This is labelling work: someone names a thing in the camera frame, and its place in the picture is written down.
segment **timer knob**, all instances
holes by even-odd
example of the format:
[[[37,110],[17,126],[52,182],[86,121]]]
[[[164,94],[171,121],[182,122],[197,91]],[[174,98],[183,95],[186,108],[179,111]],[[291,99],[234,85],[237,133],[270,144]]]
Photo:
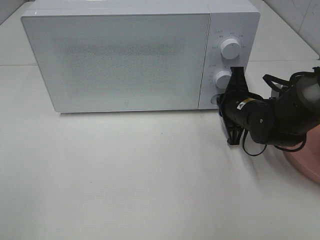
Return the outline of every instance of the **timer knob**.
[[[215,75],[215,85],[220,89],[226,89],[231,77],[229,71],[220,71]]]
[[[241,43],[235,37],[225,39],[220,44],[220,51],[225,59],[235,59],[239,56]]]

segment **microwave door window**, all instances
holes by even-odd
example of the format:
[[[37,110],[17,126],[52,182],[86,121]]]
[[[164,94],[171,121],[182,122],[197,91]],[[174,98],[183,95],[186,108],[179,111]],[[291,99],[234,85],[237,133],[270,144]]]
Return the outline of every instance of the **microwave door window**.
[[[208,14],[24,20],[58,112],[197,109],[208,24]]]

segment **tabletop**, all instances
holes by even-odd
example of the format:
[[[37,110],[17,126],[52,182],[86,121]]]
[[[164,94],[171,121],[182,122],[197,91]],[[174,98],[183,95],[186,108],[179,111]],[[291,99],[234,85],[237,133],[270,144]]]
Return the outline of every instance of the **tabletop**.
[[[273,147],[227,145],[217,110],[55,112],[19,22],[28,4],[0,25],[1,240],[319,237],[320,186]],[[246,69],[265,98],[264,74],[320,65],[274,14],[262,3]]]

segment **robotic arm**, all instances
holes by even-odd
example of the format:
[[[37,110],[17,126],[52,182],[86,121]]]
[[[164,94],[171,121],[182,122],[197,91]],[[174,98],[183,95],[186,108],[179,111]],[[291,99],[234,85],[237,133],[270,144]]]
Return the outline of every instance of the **robotic arm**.
[[[264,81],[277,94],[263,99],[249,92],[244,68],[232,67],[226,91],[217,98],[228,134],[227,142],[239,145],[244,131],[244,150],[248,132],[253,141],[265,145],[264,149],[267,145],[289,152],[302,149],[307,132],[320,124],[320,67],[313,69],[314,72],[297,72],[289,81],[265,75]],[[301,146],[292,150],[280,147],[299,143]]]

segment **microwave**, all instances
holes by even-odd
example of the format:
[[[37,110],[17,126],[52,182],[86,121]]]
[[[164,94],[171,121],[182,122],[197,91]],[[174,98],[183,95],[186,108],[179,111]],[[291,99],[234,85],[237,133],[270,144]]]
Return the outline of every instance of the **microwave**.
[[[70,113],[217,109],[259,19],[248,0],[36,0],[21,22]]]

